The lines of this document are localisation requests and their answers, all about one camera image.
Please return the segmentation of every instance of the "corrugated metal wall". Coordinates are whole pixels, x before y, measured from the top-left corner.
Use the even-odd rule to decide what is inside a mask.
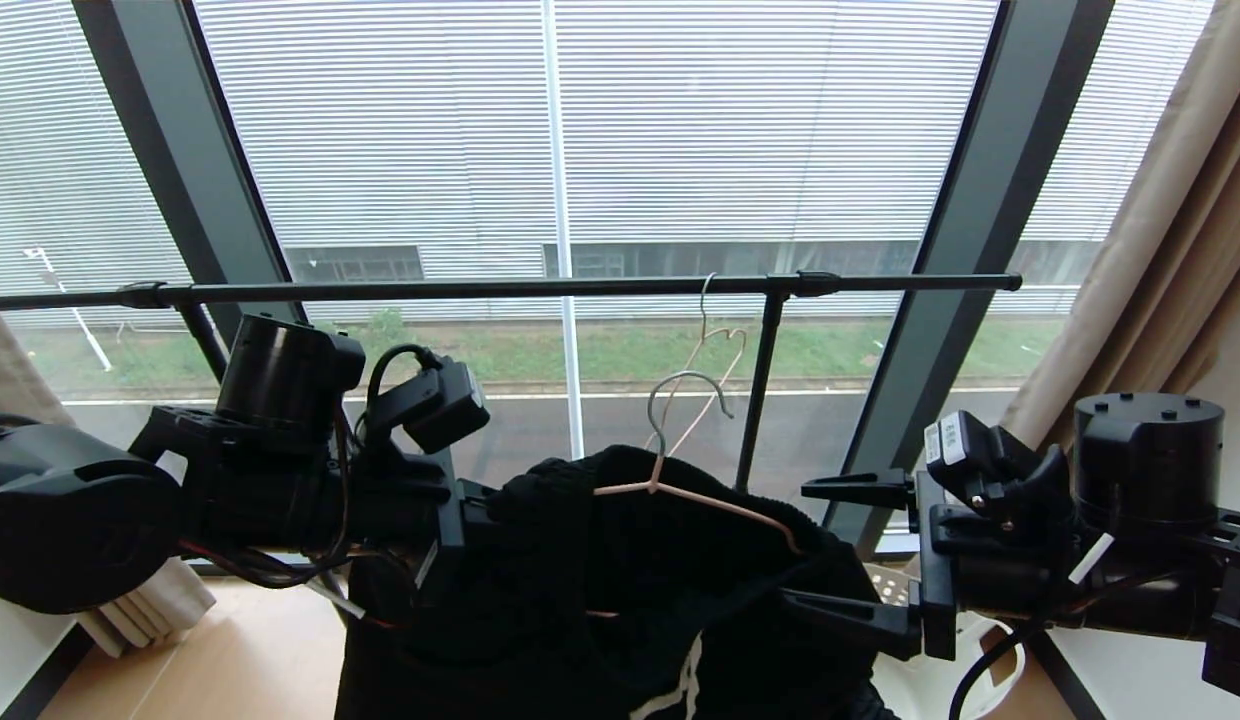
[[[992,6],[559,0],[573,240],[918,242]],[[196,7],[283,245],[410,243],[425,278],[542,274],[556,228],[538,1]],[[1115,6],[1027,240],[1109,232],[1209,9]],[[63,0],[0,0],[0,292],[50,290],[40,260],[21,254],[30,247],[69,290],[188,278]],[[992,311],[1064,314],[1073,292],[1028,288]],[[790,311],[889,315],[895,301],[832,296]],[[713,307],[758,311],[753,299]],[[552,300],[404,310],[559,311]],[[578,304],[583,318],[693,312],[692,299]],[[72,322],[64,311],[11,320]]]

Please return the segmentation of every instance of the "green lawn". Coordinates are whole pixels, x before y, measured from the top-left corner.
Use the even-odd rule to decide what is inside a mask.
[[[722,327],[725,322],[713,322]],[[990,318],[976,336],[960,377],[967,382],[1018,383],[1039,361],[1064,318]],[[559,323],[402,323],[396,314],[377,314],[367,323],[350,325],[363,342],[368,369],[374,357],[396,342],[419,342],[469,363],[482,383],[560,385]],[[776,380],[863,382],[870,378],[887,341],[888,318],[786,320],[776,341],[771,374]],[[733,378],[751,377],[758,323],[744,323],[746,349]],[[699,323],[583,322],[578,342],[585,383],[650,382],[675,372],[687,361]],[[118,333],[100,328],[95,337],[114,364],[104,373],[82,333],[25,331],[20,333],[33,363],[63,395],[125,395],[181,392],[205,395],[213,379],[198,347],[182,333]],[[720,374],[739,340],[713,338],[696,368]]]

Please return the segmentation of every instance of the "glass pane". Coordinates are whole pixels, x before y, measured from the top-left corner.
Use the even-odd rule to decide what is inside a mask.
[[[1002,292],[981,325],[944,414],[999,423],[1064,328],[1073,297],[1118,213],[1156,124],[1202,35],[1209,0],[1117,2]],[[897,514],[893,525],[904,525]]]
[[[911,269],[996,2],[556,7],[577,274]],[[804,480],[838,473],[898,301],[786,305],[751,491],[800,503]],[[709,410],[678,456],[729,483],[763,302],[711,297],[708,309],[712,328],[748,332],[728,383],[737,419]],[[642,442],[649,389],[699,337],[696,299],[583,299],[577,314],[588,450]],[[720,377],[733,356],[714,337],[693,366]],[[707,389],[688,380],[671,442]]]
[[[190,283],[69,2],[0,0],[0,295]],[[91,307],[6,314],[73,418],[126,445],[128,402],[213,397],[180,316]]]
[[[195,9],[293,278],[543,276],[557,235],[538,0]],[[368,373],[401,342],[470,364],[492,423],[453,447],[461,477],[498,486],[569,455],[560,300],[306,311],[363,342]]]

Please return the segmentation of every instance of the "hanger hook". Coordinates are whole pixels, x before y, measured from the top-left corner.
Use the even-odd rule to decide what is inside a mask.
[[[704,286],[701,289],[701,340],[704,340],[704,331],[708,330],[708,314],[704,311],[704,296],[708,295],[708,283],[712,281],[713,275],[717,273],[708,274],[704,278]]]
[[[647,395],[647,420],[651,423],[651,429],[656,430],[656,439],[660,441],[660,457],[665,456],[665,450],[670,445],[670,441],[665,439],[665,430],[661,429],[660,424],[656,421],[656,395],[660,395],[660,388],[666,387],[666,384],[675,382],[678,378],[699,378],[713,385],[713,392],[717,393],[717,404],[719,404],[722,414],[728,418],[735,418],[730,408],[725,405],[725,395],[722,393],[722,385],[717,384],[715,379],[701,373],[699,371],[681,371],[678,373],[673,373],[672,375],[656,383],[656,387],[651,388],[651,395]]]

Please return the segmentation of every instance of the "white cable tie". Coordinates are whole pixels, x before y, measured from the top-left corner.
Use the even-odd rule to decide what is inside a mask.
[[[312,580],[309,580],[309,582],[305,582],[304,587],[309,587],[315,594],[320,594],[320,596],[322,596],[322,597],[327,599],[329,601],[334,602],[336,605],[336,607],[340,607],[345,612],[348,612],[355,618],[362,620],[363,615],[367,615],[367,611],[362,610],[358,604],[351,602],[348,599],[346,599],[345,596],[342,596],[342,594],[334,594],[334,592],[329,591],[326,587],[322,586],[322,584],[316,577],[312,579]]]
[[[1091,545],[1091,550],[1087,550],[1086,555],[1083,555],[1083,560],[1078,561],[1076,568],[1073,573],[1069,573],[1069,582],[1081,585],[1083,580],[1091,573],[1091,569],[1100,563],[1104,553],[1109,551],[1109,547],[1114,544],[1114,537],[1109,533],[1101,534],[1101,537]]]

